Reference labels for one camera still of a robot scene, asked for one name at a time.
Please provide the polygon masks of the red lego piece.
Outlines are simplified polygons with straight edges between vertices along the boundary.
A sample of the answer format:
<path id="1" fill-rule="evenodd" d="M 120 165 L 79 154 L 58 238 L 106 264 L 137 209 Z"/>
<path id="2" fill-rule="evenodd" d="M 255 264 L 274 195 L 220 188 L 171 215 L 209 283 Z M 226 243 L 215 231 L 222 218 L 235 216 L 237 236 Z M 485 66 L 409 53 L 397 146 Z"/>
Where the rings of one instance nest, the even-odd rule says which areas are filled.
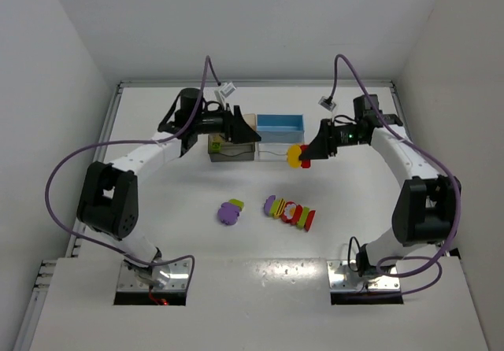
<path id="1" fill-rule="evenodd" d="M 300 146 L 301 151 L 304 152 L 308 146 L 307 145 L 301 145 Z M 310 168 L 311 167 L 311 160 L 301 160 L 301 168 Z"/>

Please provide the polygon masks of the yellow lego piece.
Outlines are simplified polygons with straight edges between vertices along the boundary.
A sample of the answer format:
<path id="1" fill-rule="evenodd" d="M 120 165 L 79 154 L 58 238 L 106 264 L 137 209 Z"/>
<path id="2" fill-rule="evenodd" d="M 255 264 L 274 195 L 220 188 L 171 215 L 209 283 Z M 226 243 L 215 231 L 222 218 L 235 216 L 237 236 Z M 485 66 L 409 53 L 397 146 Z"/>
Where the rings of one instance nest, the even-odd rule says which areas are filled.
<path id="1" fill-rule="evenodd" d="M 299 159 L 302 154 L 302 148 L 298 144 L 294 144 L 287 150 L 287 163 L 291 168 L 300 168 L 302 161 Z"/>

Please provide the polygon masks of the green lego brick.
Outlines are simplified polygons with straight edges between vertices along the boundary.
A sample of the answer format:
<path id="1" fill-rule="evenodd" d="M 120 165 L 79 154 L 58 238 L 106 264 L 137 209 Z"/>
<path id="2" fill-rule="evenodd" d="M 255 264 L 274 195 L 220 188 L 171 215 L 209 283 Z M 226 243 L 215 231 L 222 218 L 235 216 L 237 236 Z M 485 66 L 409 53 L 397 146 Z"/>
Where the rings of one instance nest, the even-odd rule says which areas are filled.
<path id="1" fill-rule="evenodd" d="M 240 201 L 238 199 L 230 199 L 228 201 L 231 205 L 234 205 L 235 207 L 237 207 L 239 209 L 239 211 L 242 211 L 243 208 L 244 208 L 244 202 L 243 201 Z"/>

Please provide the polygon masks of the purple lego piece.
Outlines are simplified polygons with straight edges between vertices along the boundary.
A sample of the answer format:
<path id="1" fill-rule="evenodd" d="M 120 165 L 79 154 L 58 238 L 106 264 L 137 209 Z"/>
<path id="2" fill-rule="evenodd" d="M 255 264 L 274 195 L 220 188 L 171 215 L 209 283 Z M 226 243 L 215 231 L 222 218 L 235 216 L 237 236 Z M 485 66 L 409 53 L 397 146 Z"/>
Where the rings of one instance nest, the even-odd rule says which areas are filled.
<path id="1" fill-rule="evenodd" d="M 217 219 L 224 225 L 234 225 L 236 224 L 239 214 L 241 213 L 241 208 L 230 202 L 225 202 L 217 211 Z"/>

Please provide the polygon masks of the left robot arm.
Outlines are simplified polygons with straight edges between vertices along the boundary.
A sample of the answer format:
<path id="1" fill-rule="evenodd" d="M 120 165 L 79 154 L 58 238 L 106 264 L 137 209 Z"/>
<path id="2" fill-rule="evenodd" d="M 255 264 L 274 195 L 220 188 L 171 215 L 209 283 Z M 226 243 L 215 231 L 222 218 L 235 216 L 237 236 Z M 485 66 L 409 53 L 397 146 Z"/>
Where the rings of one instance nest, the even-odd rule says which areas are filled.
<path id="1" fill-rule="evenodd" d="M 162 287 L 169 281 L 169 266 L 162 253 L 137 229 L 139 185 L 170 161 L 181 158 L 200 135 L 221 135 L 232 144 L 261 141 L 238 106 L 209 102 L 197 88 L 184 88 L 146 144 L 109 163 L 96 161 L 87 168 L 77 219 L 105 235 L 120 249 L 137 279 Z"/>

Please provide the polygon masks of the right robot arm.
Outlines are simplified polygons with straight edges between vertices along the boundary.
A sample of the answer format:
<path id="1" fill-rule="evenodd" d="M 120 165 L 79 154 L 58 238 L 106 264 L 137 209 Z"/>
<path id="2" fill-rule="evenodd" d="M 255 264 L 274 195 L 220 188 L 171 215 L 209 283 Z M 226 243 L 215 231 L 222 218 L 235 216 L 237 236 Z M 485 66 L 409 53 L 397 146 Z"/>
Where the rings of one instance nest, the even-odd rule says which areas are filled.
<path id="1" fill-rule="evenodd" d="M 382 113 L 374 94 L 354 99 L 354 121 L 349 124 L 321 120 L 313 141 L 291 152 L 288 161 L 306 168 L 311 161 L 335 156 L 341 147 L 363 144 L 383 158 L 401 190 L 391 227 L 358 248 L 355 271 L 360 276 L 384 273 L 423 245 L 449 244 L 461 215 L 458 179 L 432 167 L 432 158 L 412 144 L 397 115 Z"/>

